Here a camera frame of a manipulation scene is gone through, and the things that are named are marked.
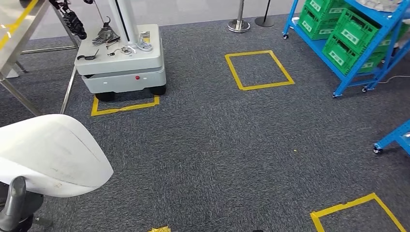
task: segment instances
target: stanchion post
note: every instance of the stanchion post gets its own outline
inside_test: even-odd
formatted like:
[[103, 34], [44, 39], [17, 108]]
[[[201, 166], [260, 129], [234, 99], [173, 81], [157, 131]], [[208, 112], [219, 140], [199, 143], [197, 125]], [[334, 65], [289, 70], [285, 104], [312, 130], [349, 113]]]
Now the stanchion post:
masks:
[[268, 28], [273, 26], [274, 22], [273, 19], [268, 18], [268, 11], [269, 11], [270, 0], [268, 1], [268, 6], [266, 7], [266, 13], [264, 17], [258, 17], [255, 19], [255, 24], [264, 28]]
[[233, 19], [228, 23], [228, 29], [233, 32], [243, 33], [250, 29], [250, 24], [242, 19], [244, 1], [240, 0], [238, 19]]

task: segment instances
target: cable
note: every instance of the cable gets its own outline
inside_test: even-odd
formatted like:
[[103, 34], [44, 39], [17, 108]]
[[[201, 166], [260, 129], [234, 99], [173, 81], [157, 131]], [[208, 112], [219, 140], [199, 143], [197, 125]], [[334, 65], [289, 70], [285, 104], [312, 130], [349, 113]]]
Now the cable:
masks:
[[101, 16], [100, 9], [98, 8], [97, 2], [95, 0], [94, 0], [94, 4], [95, 4], [95, 7], [97, 7], [97, 11], [98, 11], [98, 14], [100, 15], [101, 21], [104, 24], [104, 20], [103, 20], [103, 17]]
[[385, 82], [379, 82], [379, 84], [387, 84], [387, 83], [389, 83], [390, 80], [392, 80], [396, 77], [410, 77], [410, 76], [392, 76], [389, 79], [387, 79], [387, 81], [385, 81]]

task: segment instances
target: yellow tape square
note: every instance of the yellow tape square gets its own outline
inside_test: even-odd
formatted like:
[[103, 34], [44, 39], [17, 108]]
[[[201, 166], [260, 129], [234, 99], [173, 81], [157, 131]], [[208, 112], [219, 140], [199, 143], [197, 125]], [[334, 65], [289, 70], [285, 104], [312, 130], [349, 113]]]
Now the yellow tape square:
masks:
[[154, 95], [154, 101], [150, 103], [130, 105], [130, 106], [122, 107], [122, 108], [106, 109], [106, 110], [98, 110], [98, 102], [99, 102], [98, 99], [94, 96], [94, 101], [92, 103], [92, 109], [91, 109], [91, 116], [107, 115], [107, 114], [117, 113], [120, 111], [136, 110], [136, 109], [152, 107], [152, 106], [160, 104], [160, 97], [157, 95]]
[[[236, 73], [235, 67], [232, 64], [231, 57], [249, 56], [249, 55], [265, 54], [265, 53], [270, 54], [270, 56], [275, 61], [275, 63], [279, 66], [280, 70], [285, 75], [288, 81], [276, 82], [276, 83], [270, 83], [270, 84], [264, 84], [264, 85], [255, 85], [255, 86], [243, 86], [241, 80], [239, 79], [238, 74]], [[229, 69], [232, 72], [232, 75], [234, 76], [236, 84], [238, 85], [240, 90], [253, 90], [253, 89], [259, 89], [259, 88], [269, 88], [269, 87], [286, 86], [286, 85], [294, 84], [293, 79], [291, 78], [289, 73], [286, 71], [285, 67], [280, 63], [279, 59], [275, 56], [275, 54], [271, 50], [226, 54], [225, 59], [226, 59], [226, 62], [228, 63]]]
[[397, 220], [397, 218], [393, 215], [393, 213], [390, 211], [389, 208], [387, 208], [387, 206], [381, 201], [381, 199], [375, 194], [375, 193], [371, 193], [367, 196], [361, 197], [359, 199], [356, 199], [352, 202], [347, 202], [346, 204], [338, 204], [332, 207], [329, 207], [327, 209], [323, 209], [319, 212], [315, 212], [313, 211], [312, 213], [310, 213], [310, 217], [313, 220], [313, 223], [315, 224], [315, 227], [317, 229], [318, 232], [324, 232], [323, 226], [319, 220], [320, 217], [332, 214], [334, 212], [343, 210], [343, 209], [347, 209], [353, 206], [357, 206], [366, 202], [369, 202], [371, 200], [375, 200], [377, 201], [377, 203], [383, 208], [383, 210], [387, 213], [387, 215], [390, 217], [390, 219], [394, 222], [394, 224], [397, 226], [397, 228], [401, 231], [401, 232], [406, 232], [406, 230], [404, 229], [404, 227], [400, 224], [400, 222]]

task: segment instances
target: blue metal shelf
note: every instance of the blue metal shelf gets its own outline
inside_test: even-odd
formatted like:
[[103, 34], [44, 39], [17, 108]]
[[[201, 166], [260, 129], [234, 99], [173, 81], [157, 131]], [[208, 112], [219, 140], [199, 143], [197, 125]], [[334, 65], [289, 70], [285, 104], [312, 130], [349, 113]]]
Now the blue metal shelf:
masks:
[[[368, 17], [370, 17], [371, 19], [373, 19], [380, 25], [389, 24], [392, 21], [392, 16], [394, 12], [376, 11], [376, 10], [363, 6], [362, 4], [356, 2], [356, 0], [345, 0], [345, 2], [347, 2], [348, 4], [350, 4], [357, 10], [359, 10], [360, 12], [364, 13], [365, 15], [367, 15]], [[409, 19], [409, 18], [410, 18], [410, 14], [409, 12], [406, 12], [406, 14], [404, 14], [403, 16], [403, 19]]]
[[[289, 27], [293, 27], [295, 32], [312, 48], [312, 50], [325, 62], [325, 64], [338, 76], [341, 80], [340, 85], [333, 93], [333, 97], [342, 96], [342, 93], [347, 87], [351, 86], [359, 86], [365, 85], [362, 90], [372, 90], [374, 86], [377, 85], [379, 80], [381, 80], [391, 69], [394, 65], [398, 63], [398, 60], [405, 55], [405, 52], [410, 50], [410, 42], [408, 45], [405, 46], [404, 49], [401, 50], [399, 55], [396, 55], [394, 58], [391, 57], [393, 52], [394, 43], [391, 43], [388, 50], [387, 50], [387, 57], [385, 59], [385, 64], [381, 69], [375, 69], [370, 73], [357, 73], [363, 64], [367, 61], [367, 59], [371, 56], [375, 48], [380, 44], [380, 42], [386, 37], [386, 35], [393, 31], [391, 40], [396, 41], [399, 29], [401, 26], [402, 19], [405, 18], [405, 15], [410, 16], [409, 4], [410, 0], [403, 0], [397, 10], [393, 13], [389, 12], [379, 12], [376, 10], [372, 10], [365, 6], [362, 6], [356, 0], [345, 0], [347, 3], [351, 4], [357, 10], [361, 11], [362, 13], [366, 14], [374, 21], [378, 22], [381, 26], [379, 32], [375, 35], [371, 43], [367, 46], [367, 49], [363, 52], [363, 54], [359, 57], [356, 61], [355, 65], [353, 65], [350, 72], [346, 75], [342, 74], [338, 68], [326, 57], [322, 54], [322, 49], [326, 43], [326, 40], [318, 40], [312, 41], [297, 25], [292, 22], [293, 14], [296, 10], [297, 3], [299, 0], [294, 0], [291, 11], [289, 13], [288, 19], [285, 24], [285, 28], [283, 30], [284, 38], [288, 38], [288, 30]], [[364, 81], [356, 81], [354, 82], [354, 78], [357, 76], [365, 76], [365, 75], [372, 75], [373, 77], [368, 80]]]

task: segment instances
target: stanchion base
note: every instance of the stanchion base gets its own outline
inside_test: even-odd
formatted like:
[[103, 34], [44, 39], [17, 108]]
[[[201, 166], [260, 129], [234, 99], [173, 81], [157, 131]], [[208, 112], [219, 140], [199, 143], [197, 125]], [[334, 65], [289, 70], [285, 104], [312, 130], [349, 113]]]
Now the stanchion base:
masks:
[[242, 25], [238, 24], [238, 20], [234, 19], [229, 21], [228, 30], [237, 33], [247, 32], [250, 29], [250, 24], [247, 21], [242, 20]]
[[265, 17], [259, 17], [255, 19], [255, 24], [264, 28], [269, 28], [274, 25], [273, 19], [272, 18], [266, 18], [266, 21], [264, 21]]

